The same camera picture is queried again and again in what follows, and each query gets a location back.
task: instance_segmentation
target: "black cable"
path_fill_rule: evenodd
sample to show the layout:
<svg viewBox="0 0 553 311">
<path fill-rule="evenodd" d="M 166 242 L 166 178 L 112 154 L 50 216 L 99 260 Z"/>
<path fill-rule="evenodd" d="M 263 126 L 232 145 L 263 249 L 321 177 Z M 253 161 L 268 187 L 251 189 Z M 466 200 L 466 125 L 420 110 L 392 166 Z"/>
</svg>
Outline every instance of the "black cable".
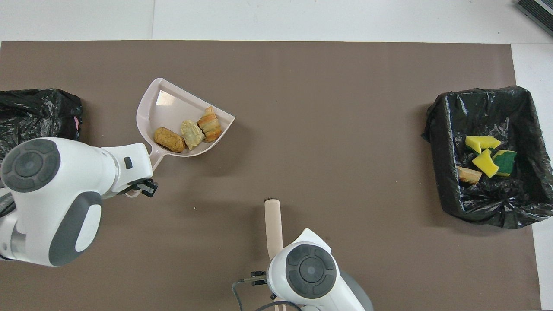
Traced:
<svg viewBox="0 0 553 311">
<path fill-rule="evenodd" d="M 236 301 L 238 301 L 238 306 L 240 307 L 240 311 L 244 311 L 244 308 L 242 307 L 242 301 L 240 301 L 240 297 L 238 296 L 238 292 L 236 291 L 236 285 L 244 283 L 244 279 L 239 279 L 236 282 L 232 283 L 232 293 L 236 297 Z"/>
<path fill-rule="evenodd" d="M 289 302 L 289 301 L 271 302 L 271 303 L 268 303 L 268 304 L 266 304 L 266 305 L 264 305 L 264 306 L 262 306 L 262 307 L 256 309 L 255 311 L 265 310 L 265 309 L 267 309 L 267 308 L 269 308 L 269 307 L 272 307 L 272 306 L 274 306 L 274 305 L 282 305 L 282 304 L 284 304 L 284 305 L 289 305 L 289 306 L 291 306 L 291 307 L 296 308 L 296 310 L 301 311 L 300 307 L 298 307 L 296 304 L 291 303 L 291 302 Z"/>
</svg>

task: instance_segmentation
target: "brown mat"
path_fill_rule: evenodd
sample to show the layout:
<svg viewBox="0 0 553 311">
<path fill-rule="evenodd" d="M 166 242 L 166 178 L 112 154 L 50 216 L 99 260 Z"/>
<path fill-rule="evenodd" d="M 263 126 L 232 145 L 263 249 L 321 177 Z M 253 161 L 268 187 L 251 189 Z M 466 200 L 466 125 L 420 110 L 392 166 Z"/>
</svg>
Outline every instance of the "brown mat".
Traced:
<svg viewBox="0 0 553 311">
<path fill-rule="evenodd" d="M 236 115 L 214 149 L 166 157 L 153 199 L 105 201 L 91 248 L 60 268 L 1 263 L 0 309 L 237 310 L 265 270 L 263 199 L 285 244 L 309 227 L 376 310 L 540 309 L 532 232 L 441 211 L 425 111 L 515 84 L 508 45 L 288 42 L 2 43 L 0 89 L 82 98 L 82 141 L 144 142 L 142 94 L 165 79 Z M 265 286 L 238 287 L 246 310 Z"/>
</svg>

